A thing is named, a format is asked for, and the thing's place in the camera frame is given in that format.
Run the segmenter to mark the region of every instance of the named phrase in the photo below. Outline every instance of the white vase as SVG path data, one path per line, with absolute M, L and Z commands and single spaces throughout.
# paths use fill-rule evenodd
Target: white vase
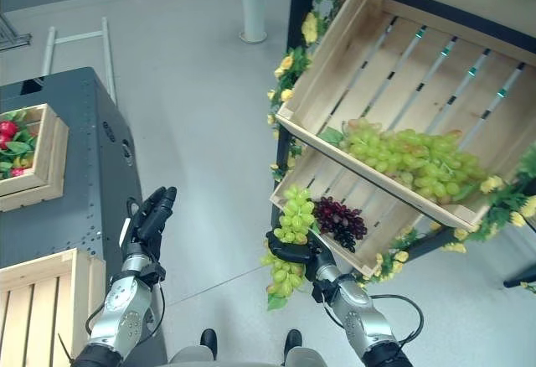
M 242 0 L 244 32 L 240 33 L 240 38 L 246 43 L 256 44 L 266 39 L 265 1 Z

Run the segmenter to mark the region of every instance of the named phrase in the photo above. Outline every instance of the gray floor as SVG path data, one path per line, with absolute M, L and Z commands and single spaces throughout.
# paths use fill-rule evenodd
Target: gray floor
M 8 13 L 33 45 L 2 54 L 0 83 L 39 74 L 48 27 L 59 36 L 111 29 L 119 107 L 131 125 L 144 194 L 176 184 L 179 201 L 162 248 L 167 268 L 170 355 L 219 334 L 221 359 L 281 362 L 286 331 L 332 366 L 359 365 L 344 332 L 305 287 L 286 309 L 265 310 L 269 271 L 259 268 L 269 227 L 275 142 L 265 124 L 273 69 L 285 48 L 289 0 L 268 0 L 268 40 L 238 39 L 240 0 L 73 0 Z M 60 46 L 54 72 L 93 66 L 103 78 L 98 39 Z M 435 251 L 373 293 L 411 296 L 426 316 L 405 352 L 415 366 L 533 365 L 536 297 L 502 281 L 534 260 L 536 237 L 505 230 L 465 255 Z M 379 303 L 399 337 L 415 328 L 404 304 Z

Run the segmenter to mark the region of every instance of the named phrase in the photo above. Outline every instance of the robotic arm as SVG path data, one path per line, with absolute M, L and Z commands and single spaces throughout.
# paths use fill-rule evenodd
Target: robotic arm
M 384 315 L 352 276 L 338 270 L 332 252 L 313 233 L 307 235 L 307 246 L 282 243 L 272 231 L 266 237 L 275 256 L 306 265 L 312 296 L 332 308 L 366 367 L 411 367 Z
M 74 367 L 117 367 L 140 341 L 152 289 L 166 277 L 158 262 L 160 243 L 176 195 L 174 187 L 161 187 L 132 218 L 121 246 L 121 272 L 111 279 L 104 311 Z

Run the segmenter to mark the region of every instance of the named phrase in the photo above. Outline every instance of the wooden box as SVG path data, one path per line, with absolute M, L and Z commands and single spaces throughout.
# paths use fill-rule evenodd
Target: wooden box
M 0 366 L 68 367 L 105 296 L 105 264 L 76 249 L 0 270 Z
M 354 253 L 342 248 L 330 234 L 320 235 L 320 238 L 366 276 L 375 271 L 376 254 L 388 250 L 399 232 L 412 225 L 420 215 L 409 205 L 363 181 L 351 170 L 310 147 L 297 160 L 292 173 L 287 174 L 277 186 L 271 202 L 282 209 L 286 203 L 283 193 L 293 184 L 308 187 L 313 200 L 333 196 L 334 200 L 343 201 L 349 208 L 363 211 L 360 217 L 368 232 L 362 240 L 358 240 Z
M 43 117 L 28 129 L 39 129 L 44 131 L 44 135 L 38 137 L 33 167 L 22 176 L 0 181 L 3 193 L 0 196 L 0 211 L 37 204 L 63 195 L 69 128 L 48 105 L 29 107 L 28 114 L 31 117 L 39 114 Z M 49 124 L 52 124 L 52 134 L 49 133 Z M 45 177 L 38 177 L 44 170 Z
M 464 150 L 490 174 L 508 178 L 536 139 L 534 65 L 535 54 L 420 10 L 347 0 L 277 119 L 362 180 L 443 225 L 471 230 L 488 209 L 483 195 L 439 206 L 317 135 L 325 127 L 340 131 L 372 103 L 367 119 L 384 128 L 397 121 L 395 131 L 462 130 L 462 140 L 472 137 Z

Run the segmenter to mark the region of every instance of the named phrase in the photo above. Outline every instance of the green grapes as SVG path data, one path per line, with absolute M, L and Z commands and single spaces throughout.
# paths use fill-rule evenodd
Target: green grapes
M 461 134 L 459 130 L 443 136 L 412 129 L 381 132 L 381 124 L 359 118 L 345 123 L 339 147 L 428 200 L 454 204 L 487 177 L 476 156 L 457 150 Z M 289 220 L 282 220 L 281 225 L 283 222 L 289 224 Z
M 305 245 L 309 226 L 315 221 L 311 195 L 307 189 L 299 189 L 294 184 L 283 195 L 287 201 L 279 218 L 281 227 L 274 229 L 274 235 L 284 243 Z M 270 250 L 260 259 L 260 264 L 272 265 L 273 283 L 266 288 L 269 295 L 289 297 L 303 283 L 304 266 L 280 260 Z

